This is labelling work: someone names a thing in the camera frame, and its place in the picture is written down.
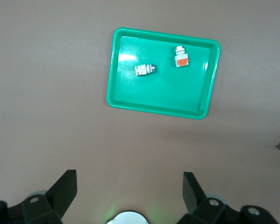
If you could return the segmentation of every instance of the black bracket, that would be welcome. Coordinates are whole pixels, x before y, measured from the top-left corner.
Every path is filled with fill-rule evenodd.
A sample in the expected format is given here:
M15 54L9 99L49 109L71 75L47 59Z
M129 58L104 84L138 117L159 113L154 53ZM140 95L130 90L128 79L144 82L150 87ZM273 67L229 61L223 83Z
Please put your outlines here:
M62 224L76 194L77 173L67 170L45 195L30 196L11 208L0 201L0 224Z
M193 173L183 174L183 199L188 214L178 224L278 224L265 209L246 205L240 212L205 195Z

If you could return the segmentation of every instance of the plastic tray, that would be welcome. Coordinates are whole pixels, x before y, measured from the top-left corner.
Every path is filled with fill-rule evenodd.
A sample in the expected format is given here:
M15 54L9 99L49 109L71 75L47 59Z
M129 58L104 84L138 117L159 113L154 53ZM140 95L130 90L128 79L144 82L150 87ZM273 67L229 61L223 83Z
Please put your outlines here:
M175 66L183 45L189 65ZM208 112L220 45L214 40L119 28L114 32L107 102L110 106L192 119ZM154 64L136 76L134 67Z

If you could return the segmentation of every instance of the small electronic component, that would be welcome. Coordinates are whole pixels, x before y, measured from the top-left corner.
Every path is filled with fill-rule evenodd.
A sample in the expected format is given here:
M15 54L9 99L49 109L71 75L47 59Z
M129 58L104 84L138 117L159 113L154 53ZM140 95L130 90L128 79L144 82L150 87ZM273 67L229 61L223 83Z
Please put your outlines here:
M176 56L174 59L177 67L182 67L189 64L188 54L186 54L185 48L182 45L175 48L175 53Z
M143 76L155 72L154 64L142 64L135 66L136 76Z

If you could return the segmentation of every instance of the tray rim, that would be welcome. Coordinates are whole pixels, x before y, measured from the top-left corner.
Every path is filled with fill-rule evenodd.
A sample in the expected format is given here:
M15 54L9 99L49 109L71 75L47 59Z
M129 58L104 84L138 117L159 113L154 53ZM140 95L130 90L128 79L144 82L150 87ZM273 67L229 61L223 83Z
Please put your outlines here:
M127 31L127 32L134 32L135 34L137 33L144 33L148 36L150 35L161 35L161 36L166 36L168 38L173 38L173 39L183 39L186 38L187 40L193 40L193 41L202 41L202 42L208 42L211 45L215 46L217 54L216 54L216 59L214 61L215 67L212 72L212 77L211 77L211 83L210 83L210 88L208 90L207 94L207 100L205 101L205 108L203 109L203 114L202 115L190 115L186 116L185 114L180 113L179 115L176 113L170 113L170 112L163 112L160 110L153 110L153 109L142 109L141 107L128 107L128 106L122 106L113 103L112 101L116 101L115 99L112 98L111 91L113 89L111 83L112 83L112 72L114 69L114 58L115 58L115 48L116 48L116 42L117 42L117 36L120 34L122 31ZM148 31L148 30L140 30L140 29L134 29L134 28L126 28L126 27L120 27L116 29L113 33L113 39L112 39L112 50L111 50L111 58L110 58L110 71L109 71L109 78L108 78L108 87L107 87L107 103L114 108L120 108L120 109L127 109L127 110L134 110L134 111L141 111L141 112L150 112L150 113L156 113L156 114L162 114L162 115L168 115L168 116L175 116L175 117L181 117L181 118L188 118L188 119L203 119L206 117L208 114L208 110L210 107L210 100L211 100L211 95L213 91L213 86L214 86L214 81L216 77L216 72L217 72L217 67L218 67L218 62L221 54L221 46L218 41L212 40L212 39L205 39L205 38L199 38L199 37L192 37L192 36L185 36L185 35L175 35L175 34L168 34L168 33L161 33L161 32L155 32L155 31ZM166 107L155 107L155 108L164 108L164 109L170 109Z

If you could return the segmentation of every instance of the beige floor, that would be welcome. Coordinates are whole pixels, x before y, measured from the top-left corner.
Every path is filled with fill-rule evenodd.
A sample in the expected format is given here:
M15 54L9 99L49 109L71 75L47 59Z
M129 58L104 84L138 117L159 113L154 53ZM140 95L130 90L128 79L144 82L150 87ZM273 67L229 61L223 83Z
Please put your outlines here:
M216 39L209 115L108 106L118 27ZM186 212L182 174L239 210L280 222L280 0L0 1L0 200L10 206L77 169L65 224L127 209L154 224Z

